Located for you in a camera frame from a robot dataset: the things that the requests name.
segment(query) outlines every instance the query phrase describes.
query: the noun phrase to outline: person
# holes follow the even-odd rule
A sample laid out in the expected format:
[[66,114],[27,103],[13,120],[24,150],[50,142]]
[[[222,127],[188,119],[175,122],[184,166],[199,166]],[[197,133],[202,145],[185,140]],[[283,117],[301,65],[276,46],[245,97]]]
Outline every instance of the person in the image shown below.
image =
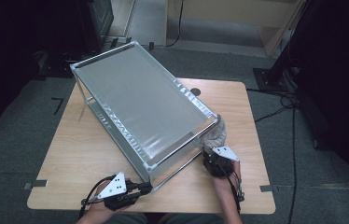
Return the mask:
[[[236,176],[241,178],[240,163],[235,161],[233,163],[234,173],[230,176],[232,183],[236,183]],[[217,178],[212,177],[213,186],[215,188],[216,195],[218,197],[223,217],[219,217],[213,214],[209,215],[194,215],[194,214],[176,214],[171,216],[164,223],[165,224],[175,224],[175,223],[228,223],[228,224],[243,224],[242,219],[238,213],[235,200],[233,198],[232,190],[230,187],[230,182],[227,178]],[[105,181],[96,190],[96,194],[102,191],[109,181]],[[146,224],[147,219],[141,216],[115,216],[118,211],[123,211],[127,207],[119,209],[117,211],[112,211],[105,207],[104,203],[93,203],[87,213],[77,222],[77,224],[101,224],[101,223],[140,223]]]

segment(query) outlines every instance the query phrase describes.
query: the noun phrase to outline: white bracket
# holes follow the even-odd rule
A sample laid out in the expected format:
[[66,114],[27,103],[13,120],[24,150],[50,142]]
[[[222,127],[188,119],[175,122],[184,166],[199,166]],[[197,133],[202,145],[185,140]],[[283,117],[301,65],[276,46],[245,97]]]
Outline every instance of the white bracket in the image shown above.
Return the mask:
[[119,172],[116,177],[100,192],[98,199],[103,199],[126,192],[125,174]]
[[227,158],[232,161],[238,161],[239,158],[233,153],[230,147],[214,147],[213,151],[220,157]]

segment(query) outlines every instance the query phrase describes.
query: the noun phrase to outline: hand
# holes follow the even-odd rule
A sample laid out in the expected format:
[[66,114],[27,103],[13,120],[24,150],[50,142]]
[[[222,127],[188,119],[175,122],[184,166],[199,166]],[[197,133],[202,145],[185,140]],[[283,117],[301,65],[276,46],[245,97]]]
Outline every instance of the hand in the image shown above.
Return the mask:
[[[232,182],[232,185],[235,187],[235,190],[238,190],[236,176],[238,176],[239,181],[242,182],[241,164],[238,161],[235,161],[233,163],[233,170],[234,173],[230,176],[230,181]],[[221,209],[226,219],[226,223],[243,223],[241,217],[239,216],[236,202],[233,198],[232,189],[230,187],[230,182],[228,181],[228,179],[212,176],[212,180],[213,186],[215,187],[216,195],[220,201]]]
[[[108,184],[110,183],[110,180],[106,180],[103,182],[96,190],[95,196],[98,195]],[[107,222],[108,219],[110,219],[116,212],[122,211],[128,207],[121,208],[117,211],[112,211],[105,207],[105,203],[93,203],[90,206],[90,209],[88,210],[87,214],[85,214],[78,222],[77,224],[100,224]]]

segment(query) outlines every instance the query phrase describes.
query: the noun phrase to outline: metal box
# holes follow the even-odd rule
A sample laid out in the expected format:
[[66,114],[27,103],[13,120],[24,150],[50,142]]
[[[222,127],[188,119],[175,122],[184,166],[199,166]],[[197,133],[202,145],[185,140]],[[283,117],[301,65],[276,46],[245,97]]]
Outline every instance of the metal box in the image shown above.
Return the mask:
[[201,153],[198,137],[217,123],[217,115],[136,41],[71,69],[85,103],[156,189]]

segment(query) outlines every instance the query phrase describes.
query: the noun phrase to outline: gray carpet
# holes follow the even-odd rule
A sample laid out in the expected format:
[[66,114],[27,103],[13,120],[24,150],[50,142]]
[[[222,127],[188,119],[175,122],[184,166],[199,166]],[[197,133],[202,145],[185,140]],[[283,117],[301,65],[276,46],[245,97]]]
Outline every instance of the gray carpet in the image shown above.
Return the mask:
[[[242,81],[256,89],[252,68],[270,68],[274,59],[182,49],[155,48],[150,53],[175,77]],[[31,210],[30,191],[49,149],[75,81],[30,81],[0,118],[0,223],[75,223],[77,211]],[[255,119],[281,107],[279,97],[248,93]],[[59,101],[52,98],[63,98]],[[332,151],[313,147],[302,112],[296,110],[297,194],[292,223],[349,223],[349,166]],[[257,123],[258,137],[273,185],[276,212],[243,215],[245,223],[287,223],[294,189],[292,110]]]

